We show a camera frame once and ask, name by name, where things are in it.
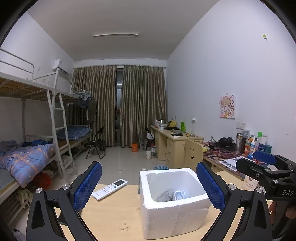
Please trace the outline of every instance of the anime girl painting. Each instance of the anime girl painting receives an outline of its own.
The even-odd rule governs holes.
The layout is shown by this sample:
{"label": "anime girl painting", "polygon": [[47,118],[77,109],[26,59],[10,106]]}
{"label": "anime girl painting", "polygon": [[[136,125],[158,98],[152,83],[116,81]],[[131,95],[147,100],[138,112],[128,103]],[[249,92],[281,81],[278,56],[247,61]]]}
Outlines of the anime girl painting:
{"label": "anime girl painting", "polygon": [[220,113],[219,116],[222,118],[235,118],[235,96],[220,97]]}

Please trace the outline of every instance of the patterned tablecloth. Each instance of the patterned tablecloth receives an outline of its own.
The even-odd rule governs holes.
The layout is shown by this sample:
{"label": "patterned tablecloth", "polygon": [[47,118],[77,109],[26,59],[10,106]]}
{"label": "patterned tablecloth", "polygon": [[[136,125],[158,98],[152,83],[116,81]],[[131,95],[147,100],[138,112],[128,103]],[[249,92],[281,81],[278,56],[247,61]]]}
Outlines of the patterned tablecloth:
{"label": "patterned tablecloth", "polygon": [[217,163],[217,166],[223,166],[224,168],[228,169],[229,171],[235,173],[236,175],[245,178],[245,174],[238,172],[238,171],[234,171],[231,170],[229,167],[224,166],[220,163],[220,161],[222,160],[227,160],[227,159],[231,159],[231,158],[236,158],[239,156],[243,156],[242,154],[237,154],[234,151],[228,151],[224,148],[220,148],[220,147],[215,147],[214,149],[208,149],[207,152],[203,153],[203,156],[210,159],[211,161],[214,161],[215,163]]}

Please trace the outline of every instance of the upper bunk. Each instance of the upper bunk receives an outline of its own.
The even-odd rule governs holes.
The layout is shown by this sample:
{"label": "upper bunk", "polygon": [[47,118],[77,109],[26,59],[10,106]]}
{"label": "upper bunk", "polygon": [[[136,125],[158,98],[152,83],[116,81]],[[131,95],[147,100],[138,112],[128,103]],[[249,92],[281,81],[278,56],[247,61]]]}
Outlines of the upper bunk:
{"label": "upper bunk", "polygon": [[[14,68],[20,69],[22,71],[28,72],[32,75],[31,79],[23,79],[17,76],[0,72],[0,96],[47,101],[47,91],[49,90],[51,98],[54,95],[56,96],[56,102],[59,101],[58,94],[62,94],[63,103],[65,104],[74,103],[78,100],[79,97],[90,96],[90,92],[84,91],[81,88],[72,85],[72,83],[68,80],[66,76],[66,80],[70,83],[70,90],[69,92],[59,90],[57,88],[57,82],[59,75],[65,75],[63,70],[57,68],[54,72],[33,79],[35,66],[32,63],[6,50],[0,50],[28,63],[33,68],[33,70],[27,70],[0,59],[0,62],[12,66]],[[53,87],[49,86],[49,80],[51,77],[54,77]]]}

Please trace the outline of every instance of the ceiling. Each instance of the ceiling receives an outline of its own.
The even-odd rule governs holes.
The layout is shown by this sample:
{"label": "ceiling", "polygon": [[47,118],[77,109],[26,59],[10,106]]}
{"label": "ceiling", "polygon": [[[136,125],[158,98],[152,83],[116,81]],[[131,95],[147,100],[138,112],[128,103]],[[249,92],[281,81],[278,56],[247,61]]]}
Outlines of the ceiling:
{"label": "ceiling", "polygon": [[[75,61],[167,60],[218,0],[39,0],[32,18]],[[137,38],[96,34],[138,33]]]}

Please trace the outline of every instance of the ceiling light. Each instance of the ceiling light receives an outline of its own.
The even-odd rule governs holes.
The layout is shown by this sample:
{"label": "ceiling light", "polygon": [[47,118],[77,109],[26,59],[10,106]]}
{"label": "ceiling light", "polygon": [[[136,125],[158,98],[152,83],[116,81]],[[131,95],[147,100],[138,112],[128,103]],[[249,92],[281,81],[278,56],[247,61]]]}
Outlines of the ceiling light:
{"label": "ceiling light", "polygon": [[127,37],[127,38],[136,38],[139,34],[97,34],[94,35],[94,38],[97,37],[110,37],[110,36],[117,36],[117,37]]}

